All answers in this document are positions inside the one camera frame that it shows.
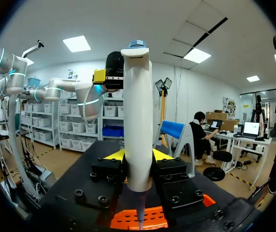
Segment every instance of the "ceiling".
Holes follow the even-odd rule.
[[[223,18],[228,20],[196,47],[211,54],[201,64],[183,57]],[[8,22],[0,46],[16,55],[40,39],[29,71],[66,62],[106,59],[132,40],[146,41],[150,59],[191,69],[236,88],[276,81],[276,33],[250,0],[29,0]],[[62,42],[85,35],[91,50],[71,53]],[[246,77],[258,75],[258,82]]]

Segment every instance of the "black platform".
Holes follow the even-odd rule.
[[[119,150],[119,143],[96,141],[54,184],[54,186],[47,192],[47,194],[39,201],[40,205],[44,203],[51,203],[56,196],[61,196],[64,199],[74,202],[74,191],[80,189],[83,186],[85,180],[91,173],[91,164],[97,159],[97,157],[106,157]],[[192,178],[194,184],[203,191],[204,194],[209,195],[219,206],[224,206],[234,196],[218,187],[211,180],[195,172],[195,177]],[[145,207],[159,206],[160,199],[156,194],[155,185],[148,191],[146,197]],[[122,194],[119,197],[117,212],[124,209],[134,209],[133,201],[131,200],[131,191],[124,185]]]

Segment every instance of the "poster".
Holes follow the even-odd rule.
[[[228,119],[234,119],[235,101],[233,99],[223,97],[223,113],[228,114]]]

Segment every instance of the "white sneaker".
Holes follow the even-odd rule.
[[[203,161],[201,159],[195,159],[195,166],[203,165]]]
[[[216,161],[211,156],[207,156],[205,159],[205,162],[211,163],[211,164],[216,164]]]

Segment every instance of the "orange tray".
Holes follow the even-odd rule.
[[[203,204],[205,207],[209,207],[215,203],[216,202],[208,195],[203,195]],[[168,223],[163,215],[161,206],[145,209],[143,230],[155,230],[167,227]],[[136,210],[123,210],[115,214],[111,221],[110,228],[120,230],[139,230]]]

